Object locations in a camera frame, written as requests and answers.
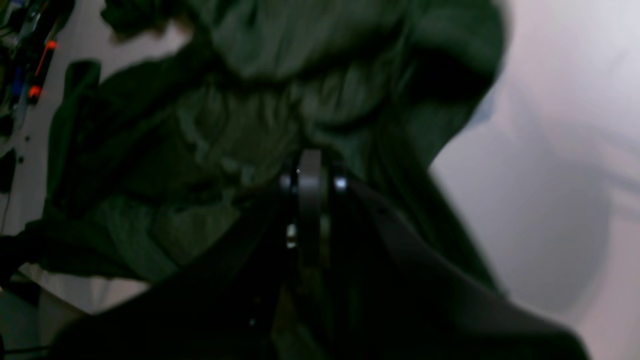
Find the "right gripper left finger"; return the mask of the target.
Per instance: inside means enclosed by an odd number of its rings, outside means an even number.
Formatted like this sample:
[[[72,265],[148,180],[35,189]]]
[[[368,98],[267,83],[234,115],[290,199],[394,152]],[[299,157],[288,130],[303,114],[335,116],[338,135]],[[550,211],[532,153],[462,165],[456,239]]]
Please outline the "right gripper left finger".
[[[272,328],[299,279],[287,239],[301,170],[284,173],[202,256],[143,294],[62,331],[52,360],[276,360]]]

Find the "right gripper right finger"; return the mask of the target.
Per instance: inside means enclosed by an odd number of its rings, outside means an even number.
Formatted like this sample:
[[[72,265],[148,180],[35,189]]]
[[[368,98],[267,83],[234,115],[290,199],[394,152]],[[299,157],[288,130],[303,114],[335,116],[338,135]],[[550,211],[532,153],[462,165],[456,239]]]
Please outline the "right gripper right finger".
[[[587,360],[564,326],[456,269],[381,195],[315,175],[315,236],[327,290],[315,337],[334,360]]]

